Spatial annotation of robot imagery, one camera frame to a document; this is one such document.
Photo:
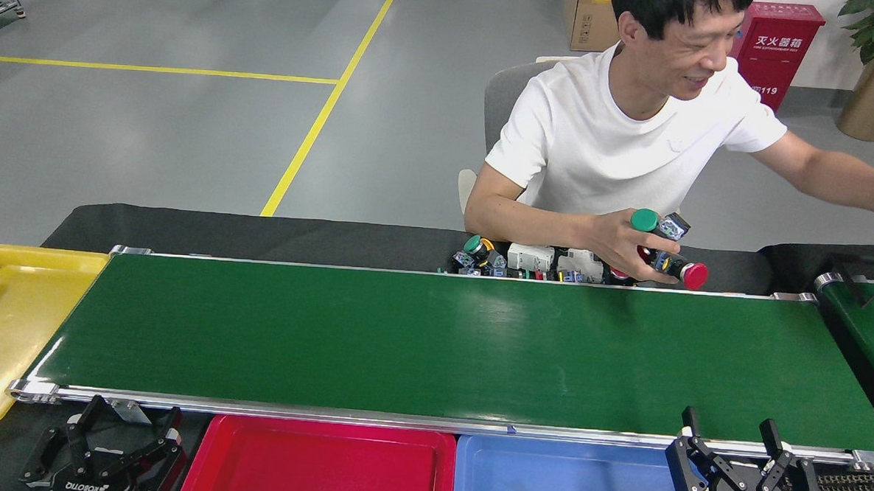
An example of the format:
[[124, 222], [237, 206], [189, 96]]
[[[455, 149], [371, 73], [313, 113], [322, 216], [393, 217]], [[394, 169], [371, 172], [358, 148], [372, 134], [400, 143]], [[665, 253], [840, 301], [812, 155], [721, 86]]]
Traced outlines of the person's right hand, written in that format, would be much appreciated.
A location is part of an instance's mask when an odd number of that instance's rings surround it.
[[640, 257], [639, 247], [649, 251], [679, 253], [676, 242], [637, 230], [632, 224], [635, 209], [624, 209], [601, 215], [591, 215], [590, 235], [581, 247], [595, 252], [608, 266], [638, 281], [678, 283], [674, 276], [665, 275], [651, 268]]

